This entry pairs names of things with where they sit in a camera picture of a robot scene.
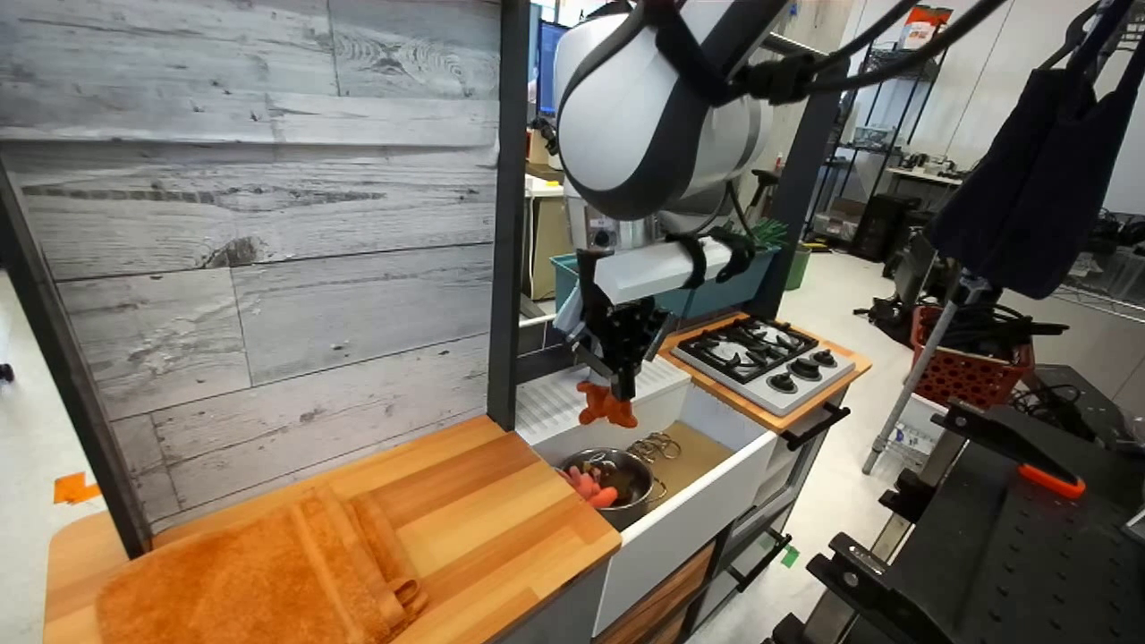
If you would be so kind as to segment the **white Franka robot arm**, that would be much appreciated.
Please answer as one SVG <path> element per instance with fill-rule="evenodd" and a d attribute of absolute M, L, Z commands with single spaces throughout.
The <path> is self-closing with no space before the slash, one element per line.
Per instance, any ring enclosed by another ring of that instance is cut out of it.
<path fill-rule="evenodd" d="M 580 304 L 567 336 L 591 388 L 632 394 L 671 329 L 671 290 L 738 280 L 752 234 L 717 229 L 752 171 L 766 109 L 815 78 L 819 55 L 753 60 L 795 0 L 615 0 L 558 38 L 553 140 L 571 198 Z"/>

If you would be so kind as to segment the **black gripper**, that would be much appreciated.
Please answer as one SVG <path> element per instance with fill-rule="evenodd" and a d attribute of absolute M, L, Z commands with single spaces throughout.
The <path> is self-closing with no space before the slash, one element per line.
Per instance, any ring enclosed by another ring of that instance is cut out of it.
<path fill-rule="evenodd" d="M 612 304 L 603 290 L 593 284 L 601 254 L 580 252 L 577 274 L 580 274 L 580 354 L 586 364 L 607 379 L 615 391 L 632 391 L 641 360 L 655 352 L 655 336 L 664 325 L 664 313 L 641 297 L 632 304 Z"/>

